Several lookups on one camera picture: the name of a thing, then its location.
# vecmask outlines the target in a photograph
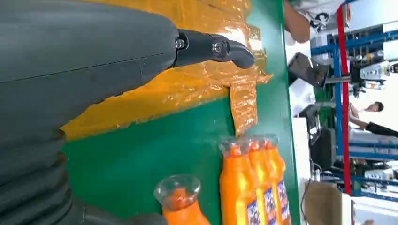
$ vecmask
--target transparent plastic wrap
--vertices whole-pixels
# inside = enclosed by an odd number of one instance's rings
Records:
[[[167,70],[147,85],[92,105],[62,129],[69,139],[104,133],[156,119],[230,94],[236,135],[257,123],[257,84],[268,83],[260,30],[245,18],[250,0],[90,0],[164,15],[180,29],[224,35],[247,46],[256,57],[250,69],[232,62],[207,61]]]

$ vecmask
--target black pants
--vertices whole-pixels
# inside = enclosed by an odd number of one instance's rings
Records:
[[[377,125],[375,123],[370,122],[365,130],[372,132],[375,135],[384,135],[384,136],[394,136],[398,137],[398,132],[395,130],[391,130],[389,128]]]

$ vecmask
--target screw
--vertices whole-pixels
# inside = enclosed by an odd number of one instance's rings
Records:
[[[181,49],[185,47],[185,41],[182,39],[177,39],[176,41],[176,48]]]
[[[219,52],[221,52],[221,49],[222,49],[222,45],[220,42],[213,43],[213,52],[219,53]]]

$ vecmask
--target machine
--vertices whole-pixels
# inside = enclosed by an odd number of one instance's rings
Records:
[[[166,224],[160,215],[121,220],[75,199],[59,128],[169,68],[255,61],[238,42],[178,30],[160,15],[63,0],[0,1],[0,54],[2,225]]]
[[[379,83],[377,89],[380,90],[388,78],[396,73],[398,73],[398,61],[381,61],[363,67],[353,65],[350,68],[353,83],[359,83],[366,88],[375,88],[373,83]]]

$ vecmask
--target orange detergent bottle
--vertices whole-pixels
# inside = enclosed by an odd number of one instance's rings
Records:
[[[267,160],[265,151],[261,149],[263,142],[258,138],[250,138],[249,158],[250,164],[257,175],[257,203],[259,207],[260,222],[262,225],[277,225],[276,203],[272,191],[272,180],[269,171],[270,161]]]
[[[220,150],[224,155],[220,175],[222,224],[259,225],[258,181],[250,166],[247,147],[225,141]]]
[[[289,210],[289,200],[286,192],[286,186],[283,180],[283,174],[286,170],[286,164],[278,152],[278,139],[271,135],[264,139],[264,150],[269,159],[269,170],[272,171],[272,190],[276,202],[276,218],[280,225],[290,225],[291,217]]]
[[[159,182],[155,198],[169,225],[210,225],[200,211],[200,181],[193,175],[173,175]]]

